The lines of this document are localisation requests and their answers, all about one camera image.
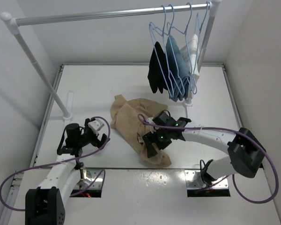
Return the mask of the beige t shirt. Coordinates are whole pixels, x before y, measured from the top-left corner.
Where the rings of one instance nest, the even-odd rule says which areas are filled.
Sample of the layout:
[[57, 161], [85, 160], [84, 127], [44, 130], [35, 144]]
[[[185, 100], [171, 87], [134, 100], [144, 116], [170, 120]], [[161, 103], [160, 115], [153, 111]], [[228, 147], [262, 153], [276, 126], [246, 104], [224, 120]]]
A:
[[147, 119], [167, 109], [167, 105], [153, 100], [145, 98], [126, 100], [122, 95], [116, 95], [111, 105], [111, 128], [121, 134], [142, 161], [159, 168], [169, 167], [170, 157], [163, 151], [158, 151], [156, 156], [147, 157], [147, 147], [140, 143], [138, 138], [150, 132], [150, 128], [138, 119], [138, 114], [144, 115]]

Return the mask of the light blue wire hanger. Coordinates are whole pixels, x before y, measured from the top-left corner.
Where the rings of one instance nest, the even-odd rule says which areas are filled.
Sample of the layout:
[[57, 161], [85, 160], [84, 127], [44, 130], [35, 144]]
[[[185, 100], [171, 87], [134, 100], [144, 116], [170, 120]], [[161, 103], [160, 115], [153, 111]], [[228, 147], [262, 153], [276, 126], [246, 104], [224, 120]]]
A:
[[164, 28], [166, 22], [166, 10], [163, 5], [161, 5], [164, 13], [163, 28], [155, 26], [152, 22], [149, 23], [149, 34], [153, 44], [153, 50], [151, 53], [149, 61], [149, 71], [148, 71], [148, 81], [150, 88], [153, 93], [158, 90], [163, 93], [166, 90], [169, 94], [169, 98], [174, 96], [174, 87], [170, 78], [170, 69], [167, 60], [167, 55], [162, 49], [161, 44], [156, 40], [155, 33], [162, 37], [164, 41]]

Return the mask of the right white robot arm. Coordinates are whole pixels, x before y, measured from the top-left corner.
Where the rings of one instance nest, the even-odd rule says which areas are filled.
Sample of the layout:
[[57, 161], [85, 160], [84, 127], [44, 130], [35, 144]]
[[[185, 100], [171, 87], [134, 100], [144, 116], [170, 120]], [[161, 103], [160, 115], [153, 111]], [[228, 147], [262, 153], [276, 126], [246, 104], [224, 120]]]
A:
[[264, 159], [265, 149], [253, 133], [244, 127], [238, 131], [226, 131], [223, 128], [209, 130], [183, 117], [178, 120], [172, 117], [148, 118], [143, 123], [150, 128], [142, 137], [149, 158], [168, 147], [173, 140], [200, 143], [226, 154], [218, 160], [200, 162], [200, 172], [193, 180], [197, 187], [211, 186], [219, 178], [233, 174], [254, 178]]

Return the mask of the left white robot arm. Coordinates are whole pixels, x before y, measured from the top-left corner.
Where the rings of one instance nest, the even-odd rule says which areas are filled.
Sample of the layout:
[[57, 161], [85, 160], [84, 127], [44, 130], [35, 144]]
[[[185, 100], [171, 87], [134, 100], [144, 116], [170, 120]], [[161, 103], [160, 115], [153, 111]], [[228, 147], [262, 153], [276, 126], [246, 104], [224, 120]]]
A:
[[105, 170], [89, 176], [84, 163], [83, 147], [91, 144], [98, 151], [110, 140], [110, 134], [99, 134], [107, 124], [102, 117], [87, 118], [84, 126], [67, 124], [57, 148], [56, 162], [47, 176], [25, 196], [25, 224], [62, 225], [65, 222], [65, 205], [72, 196], [83, 194]]

